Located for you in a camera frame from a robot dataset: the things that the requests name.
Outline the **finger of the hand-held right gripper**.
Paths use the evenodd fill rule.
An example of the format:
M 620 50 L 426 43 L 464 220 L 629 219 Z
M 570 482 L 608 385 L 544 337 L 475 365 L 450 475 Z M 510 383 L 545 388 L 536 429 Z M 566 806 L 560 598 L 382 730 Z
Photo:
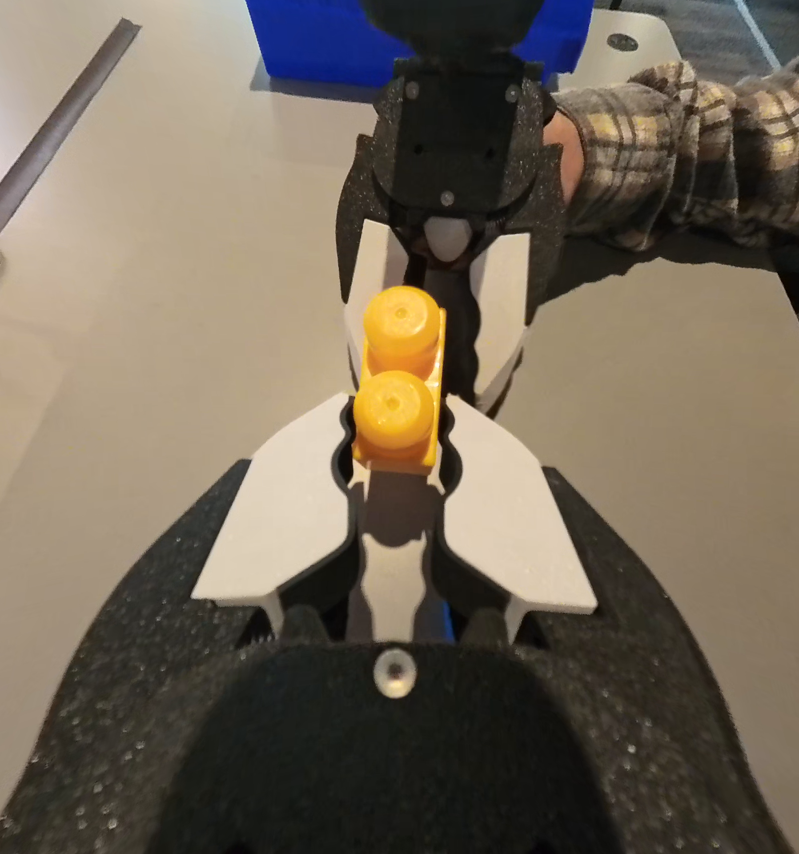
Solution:
M 474 343 L 478 370 L 475 405 L 490 412 L 507 389 L 525 344 L 530 236 L 505 234 L 469 268 L 470 289 L 479 307 Z
M 404 283 L 408 254 L 393 229 L 366 219 L 355 256 L 349 297 L 343 309 L 344 331 L 353 390 L 362 370 L 363 315 L 383 290 Z

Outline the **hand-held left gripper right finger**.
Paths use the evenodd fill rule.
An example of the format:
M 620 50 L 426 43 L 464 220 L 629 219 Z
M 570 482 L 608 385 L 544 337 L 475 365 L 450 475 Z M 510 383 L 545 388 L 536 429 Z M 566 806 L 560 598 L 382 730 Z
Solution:
M 509 641 L 533 613 L 592 615 L 597 595 L 537 457 L 496 421 L 449 395 L 433 581 L 469 624 L 502 617 Z

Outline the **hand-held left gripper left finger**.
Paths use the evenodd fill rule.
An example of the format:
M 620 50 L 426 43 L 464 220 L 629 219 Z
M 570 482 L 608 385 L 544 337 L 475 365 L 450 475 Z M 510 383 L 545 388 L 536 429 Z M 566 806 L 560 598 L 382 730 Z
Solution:
M 193 600 L 258 607 L 275 631 L 297 605 L 324 614 L 348 600 L 361 560 L 351 403 L 330 397 L 252 455 Z

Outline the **yellow two-stud toy block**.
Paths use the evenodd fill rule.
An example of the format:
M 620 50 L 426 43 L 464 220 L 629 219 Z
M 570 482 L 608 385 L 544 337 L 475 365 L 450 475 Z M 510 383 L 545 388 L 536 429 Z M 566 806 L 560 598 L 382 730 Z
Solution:
M 384 289 L 362 315 L 353 458 L 371 471 L 427 477 L 438 455 L 446 311 L 426 291 Z

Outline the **person's right forearm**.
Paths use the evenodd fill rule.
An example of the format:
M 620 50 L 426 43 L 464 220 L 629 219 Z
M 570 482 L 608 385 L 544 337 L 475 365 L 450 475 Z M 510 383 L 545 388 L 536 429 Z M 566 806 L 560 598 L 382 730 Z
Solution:
M 631 252 L 687 228 L 799 246 L 799 57 L 734 86 L 665 63 L 554 101 L 585 151 L 569 234 Z

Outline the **person's right hand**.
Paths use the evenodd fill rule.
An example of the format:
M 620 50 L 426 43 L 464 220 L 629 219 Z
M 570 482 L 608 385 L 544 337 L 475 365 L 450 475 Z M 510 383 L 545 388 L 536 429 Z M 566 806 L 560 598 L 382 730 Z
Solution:
M 562 149 L 560 178 L 566 206 L 572 202 L 585 171 L 585 151 L 576 124 L 559 109 L 543 128 L 545 146 Z

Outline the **blue plastic bin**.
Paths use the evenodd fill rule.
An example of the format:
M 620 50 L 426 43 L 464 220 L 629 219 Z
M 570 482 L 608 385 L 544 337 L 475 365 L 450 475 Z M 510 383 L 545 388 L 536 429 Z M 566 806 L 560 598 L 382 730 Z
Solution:
M 394 60 L 411 48 L 374 27 L 359 2 L 246 1 L 266 72 L 272 78 L 378 88 L 392 77 Z M 543 64 L 542 81 L 572 73 L 594 9 L 591 1 L 543 4 L 514 53 Z

